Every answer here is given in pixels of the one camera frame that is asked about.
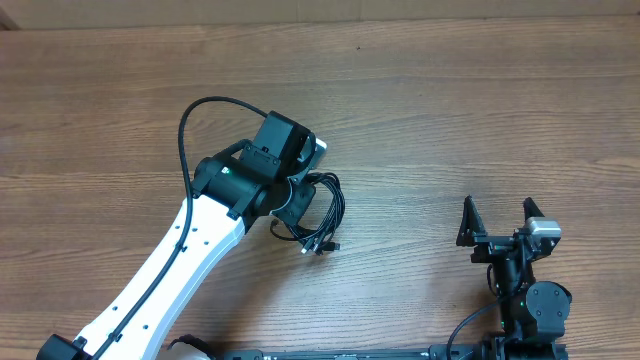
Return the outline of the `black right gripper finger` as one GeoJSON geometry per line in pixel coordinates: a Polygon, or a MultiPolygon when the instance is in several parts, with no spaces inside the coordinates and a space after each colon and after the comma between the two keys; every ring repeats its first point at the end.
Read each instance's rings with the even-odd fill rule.
{"type": "Polygon", "coordinates": [[[457,233],[457,246],[475,246],[480,238],[487,236],[484,223],[478,213],[471,195],[464,199],[460,229],[457,233]]]}
{"type": "Polygon", "coordinates": [[[526,220],[532,217],[543,217],[544,214],[536,205],[531,197],[527,197],[523,201],[524,217],[526,220]]]}

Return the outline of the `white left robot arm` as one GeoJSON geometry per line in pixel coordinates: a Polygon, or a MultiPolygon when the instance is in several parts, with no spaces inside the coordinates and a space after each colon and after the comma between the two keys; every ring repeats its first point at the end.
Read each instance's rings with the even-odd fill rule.
{"type": "Polygon", "coordinates": [[[43,359],[154,359],[216,264],[259,217],[296,224],[315,191],[306,179],[325,142],[277,112],[252,140],[203,159],[171,229],[124,290],[72,340],[50,336],[43,359]]]}

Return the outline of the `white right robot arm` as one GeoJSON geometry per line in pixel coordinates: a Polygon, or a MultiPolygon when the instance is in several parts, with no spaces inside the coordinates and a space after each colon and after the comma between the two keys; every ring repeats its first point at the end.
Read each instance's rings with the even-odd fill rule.
{"type": "Polygon", "coordinates": [[[532,264],[549,256],[561,240],[559,223],[545,216],[530,197],[523,201],[524,224],[511,235],[489,234],[471,196],[464,199],[456,244],[471,247],[470,260],[487,266],[487,283],[495,300],[466,317],[450,335],[448,359],[566,359],[556,340],[565,334],[572,294],[566,287],[538,281],[532,264]],[[476,345],[455,346],[459,332],[493,309],[500,313],[499,332],[476,345]]]}

